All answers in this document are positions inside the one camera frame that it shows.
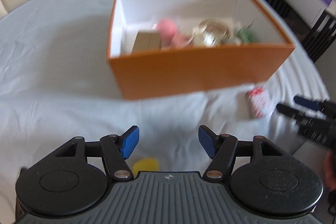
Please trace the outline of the person's right hand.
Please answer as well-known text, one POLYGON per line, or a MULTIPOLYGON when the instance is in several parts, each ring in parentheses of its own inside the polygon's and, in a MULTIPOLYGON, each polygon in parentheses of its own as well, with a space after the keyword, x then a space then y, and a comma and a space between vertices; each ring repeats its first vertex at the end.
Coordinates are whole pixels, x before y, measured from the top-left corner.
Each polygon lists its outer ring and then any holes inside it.
POLYGON ((334 168, 334 153, 333 151, 327 151, 325 160, 323 163, 325 186, 329 191, 336 190, 336 178, 334 168))

